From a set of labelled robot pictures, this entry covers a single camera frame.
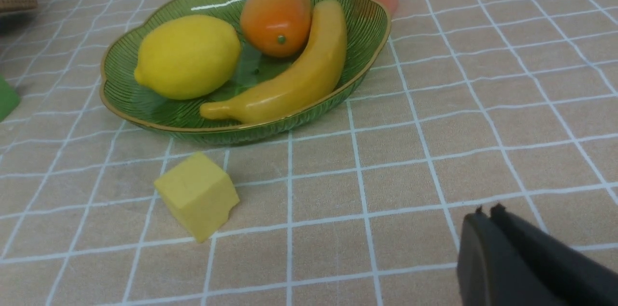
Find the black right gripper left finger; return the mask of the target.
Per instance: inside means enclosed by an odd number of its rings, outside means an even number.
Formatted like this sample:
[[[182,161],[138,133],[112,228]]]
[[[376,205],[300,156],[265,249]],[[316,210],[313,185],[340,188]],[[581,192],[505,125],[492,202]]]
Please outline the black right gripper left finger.
[[[527,220],[494,206],[462,223],[457,262],[464,306],[567,306],[549,262],[560,241]]]

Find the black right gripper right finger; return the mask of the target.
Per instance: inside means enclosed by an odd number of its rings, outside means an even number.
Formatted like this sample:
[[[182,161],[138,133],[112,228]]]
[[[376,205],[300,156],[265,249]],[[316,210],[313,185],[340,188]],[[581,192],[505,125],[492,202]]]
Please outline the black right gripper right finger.
[[[519,256],[545,287],[568,306],[616,306],[617,273],[556,240],[497,204],[490,210]]]

